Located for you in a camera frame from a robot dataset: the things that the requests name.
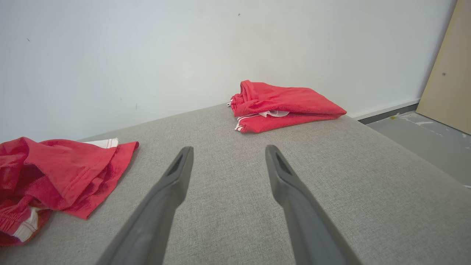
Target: gray floor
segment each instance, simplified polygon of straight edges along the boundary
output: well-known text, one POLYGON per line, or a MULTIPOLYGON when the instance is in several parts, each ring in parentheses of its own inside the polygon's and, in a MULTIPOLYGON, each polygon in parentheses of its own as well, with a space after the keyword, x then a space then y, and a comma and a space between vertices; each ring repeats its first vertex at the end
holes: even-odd
POLYGON ((368 127, 471 186, 471 136, 414 111, 389 117, 368 127))

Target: paint stain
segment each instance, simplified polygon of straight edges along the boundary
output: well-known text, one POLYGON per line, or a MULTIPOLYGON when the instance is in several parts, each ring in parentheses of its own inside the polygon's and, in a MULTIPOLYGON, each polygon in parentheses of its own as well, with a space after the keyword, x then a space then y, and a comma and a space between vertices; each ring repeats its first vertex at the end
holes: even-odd
POLYGON ((406 112, 406 113, 400 115, 399 118, 407 120, 407 118, 415 118, 415 117, 418 117, 418 116, 419 115, 417 113, 415 113, 414 111, 410 111, 410 112, 406 112))
POLYGON ((415 124, 417 124, 419 126, 422 126, 422 124, 431 124, 431 123, 433 123, 433 122, 418 122, 418 123, 415 123, 415 124))
POLYGON ((434 134, 438 134, 438 135, 440 135, 441 137, 443 137, 443 135, 441 135, 440 133, 436 133, 436 132, 434 132, 434 131, 431 131, 431 132, 434 133, 434 134))

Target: white wall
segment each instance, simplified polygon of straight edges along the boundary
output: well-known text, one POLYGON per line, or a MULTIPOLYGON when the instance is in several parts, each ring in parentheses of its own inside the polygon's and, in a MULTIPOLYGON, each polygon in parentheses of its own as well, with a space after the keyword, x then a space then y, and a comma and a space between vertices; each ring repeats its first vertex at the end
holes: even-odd
POLYGON ((454 4, 0 0, 0 142, 225 103, 245 79, 310 87, 353 115, 414 100, 454 4))

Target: wooden panel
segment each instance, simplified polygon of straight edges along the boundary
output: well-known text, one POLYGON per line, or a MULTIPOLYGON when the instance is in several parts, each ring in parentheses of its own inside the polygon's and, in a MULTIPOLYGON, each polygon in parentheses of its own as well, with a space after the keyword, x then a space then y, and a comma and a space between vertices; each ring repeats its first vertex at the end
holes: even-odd
POLYGON ((417 113, 471 134, 471 0, 458 0, 417 113))

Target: red clothing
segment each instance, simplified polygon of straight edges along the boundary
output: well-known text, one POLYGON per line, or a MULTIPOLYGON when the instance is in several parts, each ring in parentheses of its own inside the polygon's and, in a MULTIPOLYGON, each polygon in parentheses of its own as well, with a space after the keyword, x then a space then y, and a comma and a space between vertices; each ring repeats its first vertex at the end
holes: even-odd
POLYGON ((0 246, 23 245, 52 210, 87 219, 114 190, 138 142, 101 148, 26 137, 0 145, 0 246))
POLYGON ((236 130, 261 133, 312 121, 333 120, 347 112, 310 88, 278 87, 266 83, 240 83, 240 94, 231 98, 236 130), (266 111, 287 111, 286 116, 261 116, 266 111))

